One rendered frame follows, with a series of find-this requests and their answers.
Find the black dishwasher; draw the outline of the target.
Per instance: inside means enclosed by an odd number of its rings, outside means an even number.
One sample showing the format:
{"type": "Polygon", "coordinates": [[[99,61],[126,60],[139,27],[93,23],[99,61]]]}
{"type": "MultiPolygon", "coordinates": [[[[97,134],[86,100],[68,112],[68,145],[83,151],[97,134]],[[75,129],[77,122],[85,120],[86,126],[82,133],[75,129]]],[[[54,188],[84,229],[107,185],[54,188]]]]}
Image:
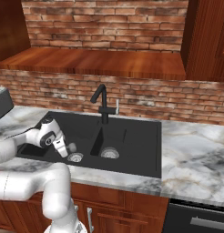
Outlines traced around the black dishwasher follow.
{"type": "Polygon", "coordinates": [[[224,233],[224,230],[195,226],[192,218],[224,223],[224,207],[172,198],[168,202],[162,233],[224,233]]]}

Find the tall wooden cupboard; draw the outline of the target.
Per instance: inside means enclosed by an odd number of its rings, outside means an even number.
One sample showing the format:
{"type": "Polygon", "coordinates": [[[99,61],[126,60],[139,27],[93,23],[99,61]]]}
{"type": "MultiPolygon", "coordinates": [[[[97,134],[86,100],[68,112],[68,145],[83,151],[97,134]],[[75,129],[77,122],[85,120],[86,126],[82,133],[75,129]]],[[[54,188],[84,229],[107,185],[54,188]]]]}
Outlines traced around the tall wooden cupboard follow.
{"type": "Polygon", "coordinates": [[[180,54],[187,80],[224,82],[224,0],[188,0],[180,54]]]}

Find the wooden drawer front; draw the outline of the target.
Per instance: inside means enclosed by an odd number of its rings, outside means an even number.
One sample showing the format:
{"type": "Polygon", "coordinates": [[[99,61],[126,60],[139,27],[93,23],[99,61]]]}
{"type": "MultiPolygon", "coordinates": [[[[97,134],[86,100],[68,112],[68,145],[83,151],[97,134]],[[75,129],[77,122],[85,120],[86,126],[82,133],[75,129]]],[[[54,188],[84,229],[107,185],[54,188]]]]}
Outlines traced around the wooden drawer front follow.
{"type": "Polygon", "coordinates": [[[124,207],[124,192],[122,190],[72,183],[71,195],[73,198],[89,202],[96,202],[121,208],[124,207]]]}

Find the black sink tap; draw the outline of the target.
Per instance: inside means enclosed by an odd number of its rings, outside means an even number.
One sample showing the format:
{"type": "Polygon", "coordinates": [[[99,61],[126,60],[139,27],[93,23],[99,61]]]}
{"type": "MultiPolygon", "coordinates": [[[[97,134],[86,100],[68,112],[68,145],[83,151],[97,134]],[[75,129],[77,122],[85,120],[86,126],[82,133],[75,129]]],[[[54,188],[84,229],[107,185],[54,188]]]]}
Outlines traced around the black sink tap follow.
{"type": "Polygon", "coordinates": [[[98,97],[102,96],[102,106],[98,108],[98,112],[102,116],[102,123],[105,125],[108,123],[108,116],[114,115],[117,112],[116,107],[109,107],[107,105],[107,88],[104,84],[101,84],[95,93],[92,95],[90,102],[95,104],[98,97]]]}

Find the grey countertop appliance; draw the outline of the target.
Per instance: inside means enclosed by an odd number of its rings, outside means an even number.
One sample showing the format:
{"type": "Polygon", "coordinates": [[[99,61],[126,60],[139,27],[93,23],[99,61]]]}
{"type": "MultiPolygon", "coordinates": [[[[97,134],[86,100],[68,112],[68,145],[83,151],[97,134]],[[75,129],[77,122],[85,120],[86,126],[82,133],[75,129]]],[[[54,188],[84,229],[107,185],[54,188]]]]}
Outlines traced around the grey countertop appliance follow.
{"type": "Polygon", "coordinates": [[[0,118],[11,111],[13,107],[14,103],[9,90],[6,87],[0,86],[0,118]]]}

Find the silver sink drain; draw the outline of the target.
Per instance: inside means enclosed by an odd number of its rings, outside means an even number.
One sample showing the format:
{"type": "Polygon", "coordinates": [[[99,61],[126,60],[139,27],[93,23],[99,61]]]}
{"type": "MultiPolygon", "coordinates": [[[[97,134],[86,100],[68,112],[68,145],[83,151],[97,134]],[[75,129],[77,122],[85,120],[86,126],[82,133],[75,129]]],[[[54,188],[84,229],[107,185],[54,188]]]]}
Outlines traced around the silver sink drain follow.
{"type": "Polygon", "coordinates": [[[102,150],[101,152],[101,157],[105,157],[105,158],[113,158],[113,159],[117,159],[119,158],[119,153],[117,152],[117,150],[113,147],[106,147],[102,150]]]}
{"type": "Polygon", "coordinates": [[[83,159],[82,153],[72,153],[67,157],[67,160],[70,162],[80,162],[83,159]]]}

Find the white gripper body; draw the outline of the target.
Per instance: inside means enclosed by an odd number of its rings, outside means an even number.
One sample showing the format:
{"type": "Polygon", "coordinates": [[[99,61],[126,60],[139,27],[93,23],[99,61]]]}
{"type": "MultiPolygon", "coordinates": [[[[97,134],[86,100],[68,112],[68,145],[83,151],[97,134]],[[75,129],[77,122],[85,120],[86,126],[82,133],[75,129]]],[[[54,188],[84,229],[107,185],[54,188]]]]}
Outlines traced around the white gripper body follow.
{"type": "Polygon", "coordinates": [[[58,140],[55,140],[53,142],[55,150],[60,154],[61,157],[67,157],[68,152],[66,149],[66,144],[63,138],[60,138],[58,140]]]}

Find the wooden wall shelf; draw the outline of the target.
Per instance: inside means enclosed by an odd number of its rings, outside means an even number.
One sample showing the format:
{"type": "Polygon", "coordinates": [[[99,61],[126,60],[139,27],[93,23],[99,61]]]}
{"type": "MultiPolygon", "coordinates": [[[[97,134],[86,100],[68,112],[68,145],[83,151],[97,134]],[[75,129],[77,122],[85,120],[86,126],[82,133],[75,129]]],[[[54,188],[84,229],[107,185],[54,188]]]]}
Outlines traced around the wooden wall shelf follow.
{"type": "Polygon", "coordinates": [[[0,69],[92,76],[184,80],[180,54],[31,47],[0,62],[0,69]]]}

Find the black double basin sink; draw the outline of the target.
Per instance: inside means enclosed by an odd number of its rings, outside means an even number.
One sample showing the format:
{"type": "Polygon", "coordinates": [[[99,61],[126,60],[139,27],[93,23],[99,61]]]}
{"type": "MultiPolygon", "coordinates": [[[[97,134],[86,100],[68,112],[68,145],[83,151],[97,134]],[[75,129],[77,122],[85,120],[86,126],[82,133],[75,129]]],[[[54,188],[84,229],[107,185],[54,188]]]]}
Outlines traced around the black double basin sink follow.
{"type": "Polygon", "coordinates": [[[76,144],[83,159],[78,167],[127,173],[145,177],[161,177],[161,123],[111,117],[106,125],[100,116],[50,111],[66,137],[76,144]],[[101,157],[106,147],[113,147],[119,158],[101,157]]]}

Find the dark wooden wall cupboard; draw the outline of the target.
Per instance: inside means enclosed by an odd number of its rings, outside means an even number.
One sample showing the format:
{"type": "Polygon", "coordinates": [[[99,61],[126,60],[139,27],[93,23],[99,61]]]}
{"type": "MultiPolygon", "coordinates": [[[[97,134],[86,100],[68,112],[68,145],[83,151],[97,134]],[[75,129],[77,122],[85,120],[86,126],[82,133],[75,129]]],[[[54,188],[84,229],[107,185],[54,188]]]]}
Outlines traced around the dark wooden wall cupboard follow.
{"type": "Polygon", "coordinates": [[[0,0],[0,61],[30,47],[21,0],[0,0]]]}

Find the wooden cupboard door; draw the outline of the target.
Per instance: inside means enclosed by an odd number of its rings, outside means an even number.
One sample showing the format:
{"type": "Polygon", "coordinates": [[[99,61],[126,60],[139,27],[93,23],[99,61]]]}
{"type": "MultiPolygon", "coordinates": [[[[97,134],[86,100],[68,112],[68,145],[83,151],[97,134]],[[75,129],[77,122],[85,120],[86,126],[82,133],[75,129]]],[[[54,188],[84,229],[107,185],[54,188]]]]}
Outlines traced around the wooden cupboard door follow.
{"type": "Polygon", "coordinates": [[[43,215],[42,203],[0,200],[0,228],[15,233],[44,233],[51,220],[43,215]]]}
{"type": "Polygon", "coordinates": [[[94,205],[86,205],[87,208],[92,208],[93,233],[162,233],[162,218],[94,205]]]}

